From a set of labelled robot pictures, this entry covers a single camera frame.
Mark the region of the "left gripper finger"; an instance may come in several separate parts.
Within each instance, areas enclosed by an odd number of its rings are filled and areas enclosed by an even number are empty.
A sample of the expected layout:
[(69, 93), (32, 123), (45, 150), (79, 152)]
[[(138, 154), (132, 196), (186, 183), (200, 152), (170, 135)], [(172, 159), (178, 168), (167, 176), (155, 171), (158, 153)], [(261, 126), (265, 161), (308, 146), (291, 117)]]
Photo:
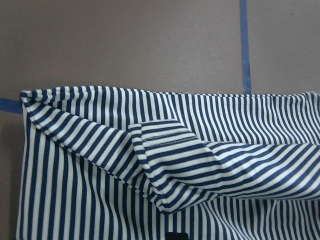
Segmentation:
[(166, 232), (165, 240), (188, 240), (188, 234), (185, 232)]

